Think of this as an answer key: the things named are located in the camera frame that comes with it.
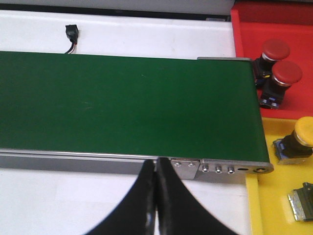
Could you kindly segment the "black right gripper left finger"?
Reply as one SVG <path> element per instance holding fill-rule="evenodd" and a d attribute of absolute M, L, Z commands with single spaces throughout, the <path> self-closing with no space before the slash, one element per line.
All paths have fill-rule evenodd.
<path fill-rule="evenodd" d="M 153 235 L 155 217 L 155 165 L 152 160 L 146 160 L 122 201 L 87 234 Z"/>

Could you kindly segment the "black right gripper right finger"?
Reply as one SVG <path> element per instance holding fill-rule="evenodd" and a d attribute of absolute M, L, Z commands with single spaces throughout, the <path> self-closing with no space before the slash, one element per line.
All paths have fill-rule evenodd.
<path fill-rule="evenodd" d="M 235 235 L 183 184 L 167 158 L 156 162 L 156 206 L 161 235 Z"/>

